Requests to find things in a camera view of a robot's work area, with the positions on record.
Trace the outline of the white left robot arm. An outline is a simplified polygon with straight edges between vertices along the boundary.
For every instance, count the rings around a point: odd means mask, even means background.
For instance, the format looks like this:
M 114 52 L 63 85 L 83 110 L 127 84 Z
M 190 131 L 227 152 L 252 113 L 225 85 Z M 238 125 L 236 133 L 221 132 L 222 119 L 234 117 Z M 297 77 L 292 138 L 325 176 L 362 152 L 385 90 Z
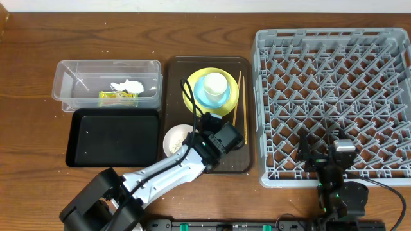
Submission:
M 145 208 L 173 188 L 214 169 L 228 152 L 245 144 L 230 122 L 209 112 L 169 157 L 119 176 L 113 168 L 98 173 L 61 211 L 64 230 L 137 230 Z

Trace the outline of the green snack wrapper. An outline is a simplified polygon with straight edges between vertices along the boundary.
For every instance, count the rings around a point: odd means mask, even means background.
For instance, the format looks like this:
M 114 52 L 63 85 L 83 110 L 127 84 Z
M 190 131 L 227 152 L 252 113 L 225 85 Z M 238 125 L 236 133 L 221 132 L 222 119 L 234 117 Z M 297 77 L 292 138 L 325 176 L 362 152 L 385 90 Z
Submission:
M 106 106 L 138 106 L 138 94 L 127 92 L 99 92 L 99 107 Z

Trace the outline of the white tissue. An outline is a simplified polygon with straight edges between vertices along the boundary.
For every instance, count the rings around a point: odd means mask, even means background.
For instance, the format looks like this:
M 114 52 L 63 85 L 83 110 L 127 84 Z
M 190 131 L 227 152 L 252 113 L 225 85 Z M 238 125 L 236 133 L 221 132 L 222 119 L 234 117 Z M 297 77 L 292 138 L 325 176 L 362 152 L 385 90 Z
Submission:
M 111 83 L 111 89 L 131 94 L 140 94 L 144 92 L 144 86 L 139 81 L 129 81 L 126 79 L 123 83 Z

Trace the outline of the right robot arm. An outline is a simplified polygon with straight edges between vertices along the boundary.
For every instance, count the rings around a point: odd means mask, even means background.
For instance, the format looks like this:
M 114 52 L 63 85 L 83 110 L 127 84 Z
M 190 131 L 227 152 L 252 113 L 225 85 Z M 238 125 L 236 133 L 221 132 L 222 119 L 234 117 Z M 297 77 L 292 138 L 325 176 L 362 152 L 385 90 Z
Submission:
M 344 180 L 344 171 L 354 165 L 358 154 L 358 148 L 343 130 L 338 131 L 338 139 L 323 153 L 315 153 L 309 145 L 308 134 L 301 134 L 296 160 L 304 162 L 304 171 L 316 173 L 319 179 L 319 205 L 325 215 L 318 220 L 318 226 L 328 228 L 337 223 L 350 223 L 365 215 L 367 186 Z

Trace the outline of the white bowl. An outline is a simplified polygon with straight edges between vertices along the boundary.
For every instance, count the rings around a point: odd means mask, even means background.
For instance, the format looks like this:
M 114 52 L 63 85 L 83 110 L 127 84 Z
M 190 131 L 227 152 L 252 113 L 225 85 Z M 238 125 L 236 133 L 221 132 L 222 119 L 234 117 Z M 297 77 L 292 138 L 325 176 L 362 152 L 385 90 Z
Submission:
M 193 127 L 188 124 L 180 124 L 168 130 L 162 143 L 164 154 L 167 157 L 173 155 L 182 147 L 182 142 L 192 130 Z

